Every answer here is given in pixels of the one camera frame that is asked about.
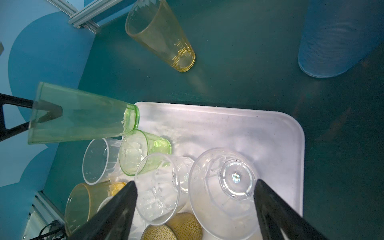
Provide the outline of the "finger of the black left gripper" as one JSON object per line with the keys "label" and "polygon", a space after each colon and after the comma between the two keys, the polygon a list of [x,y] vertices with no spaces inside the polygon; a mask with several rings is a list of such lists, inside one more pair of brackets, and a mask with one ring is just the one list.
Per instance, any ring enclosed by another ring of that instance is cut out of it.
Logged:
{"label": "finger of the black left gripper", "polygon": [[29,129],[29,122],[23,123],[11,129],[7,129],[5,126],[5,121],[1,120],[1,138],[0,141],[7,140],[13,136],[16,136],[20,133],[23,133]]}
{"label": "finger of the black left gripper", "polygon": [[33,110],[47,111],[47,113],[44,116],[36,120],[37,123],[45,123],[63,116],[63,108],[56,104],[53,104],[44,100],[33,101],[33,100],[27,100],[24,98],[1,94],[1,123],[5,123],[4,110],[3,110],[3,105],[5,104],[29,108]]}

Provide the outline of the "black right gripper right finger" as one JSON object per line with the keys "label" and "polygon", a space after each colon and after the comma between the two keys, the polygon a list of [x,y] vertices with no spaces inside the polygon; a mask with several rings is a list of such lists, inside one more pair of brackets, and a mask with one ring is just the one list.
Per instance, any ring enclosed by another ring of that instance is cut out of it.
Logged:
{"label": "black right gripper right finger", "polygon": [[254,190],[255,208],[264,240],[325,240],[292,209],[266,182],[258,179]]}

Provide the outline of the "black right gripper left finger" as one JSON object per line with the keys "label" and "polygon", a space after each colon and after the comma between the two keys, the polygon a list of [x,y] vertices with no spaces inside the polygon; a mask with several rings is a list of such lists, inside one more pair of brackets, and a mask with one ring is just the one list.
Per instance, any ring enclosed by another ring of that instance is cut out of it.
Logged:
{"label": "black right gripper left finger", "polygon": [[78,228],[69,240],[127,240],[131,231],[138,192],[130,181],[113,197],[106,198],[97,213]]}

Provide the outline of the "tall green tumbler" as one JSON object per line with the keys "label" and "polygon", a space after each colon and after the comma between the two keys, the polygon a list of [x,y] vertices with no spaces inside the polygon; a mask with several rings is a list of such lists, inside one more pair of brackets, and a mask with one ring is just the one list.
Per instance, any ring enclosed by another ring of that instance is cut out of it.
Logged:
{"label": "tall green tumbler", "polygon": [[121,100],[40,82],[33,102],[28,144],[85,141],[136,130],[138,106]]}

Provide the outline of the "short yellow amber glass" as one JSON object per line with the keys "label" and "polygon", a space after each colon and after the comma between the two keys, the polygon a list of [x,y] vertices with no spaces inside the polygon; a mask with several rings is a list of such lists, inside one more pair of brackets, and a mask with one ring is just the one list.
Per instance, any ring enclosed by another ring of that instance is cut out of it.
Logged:
{"label": "short yellow amber glass", "polygon": [[125,185],[124,182],[104,182],[95,185],[81,183],[75,186],[65,209],[67,236],[88,222],[97,213],[102,202],[108,197],[115,196]]}

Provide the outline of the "clear faceted glass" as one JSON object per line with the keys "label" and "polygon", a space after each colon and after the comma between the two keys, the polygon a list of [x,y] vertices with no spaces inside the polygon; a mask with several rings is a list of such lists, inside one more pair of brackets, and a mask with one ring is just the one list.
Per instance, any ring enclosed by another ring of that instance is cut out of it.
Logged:
{"label": "clear faceted glass", "polygon": [[189,199],[202,227],[220,240],[247,240],[260,228],[254,190],[258,171],[225,148],[202,153],[189,174]]}
{"label": "clear faceted glass", "polygon": [[162,225],[188,201],[188,180],[194,160],[155,153],[139,164],[134,177],[136,209],[149,225]]}
{"label": "clear faceted glass", "polygon": [[83,178],[88,185],[112,181],[121,175],[121,143],[121,140],[112,138],[94,139],[90,142],[82,164]]}

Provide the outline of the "short brown textured cup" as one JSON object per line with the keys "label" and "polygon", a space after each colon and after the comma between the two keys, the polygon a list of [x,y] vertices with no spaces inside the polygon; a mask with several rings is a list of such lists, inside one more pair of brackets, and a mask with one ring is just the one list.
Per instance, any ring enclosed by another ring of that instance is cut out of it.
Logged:
{"label": "short brown textured cup", "polygon": [[202,240],[203,228],[191,213],[177,213],[160,226],[148,226],[141,240]]}

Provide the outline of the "short green glass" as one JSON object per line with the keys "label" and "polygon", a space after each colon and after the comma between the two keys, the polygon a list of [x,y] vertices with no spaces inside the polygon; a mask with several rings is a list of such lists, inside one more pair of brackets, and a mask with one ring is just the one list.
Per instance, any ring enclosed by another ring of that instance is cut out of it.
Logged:
{"label": "short green glass", "polygon": [[119,162],[122,171],[133,177],[137,171],[143,174],[160,166],[158,160],[147,160],[143,166],[139,166],[145,157],[154,154],[172,154],[171,143],[162,137],[141,130],[133,130],[123,137]]}

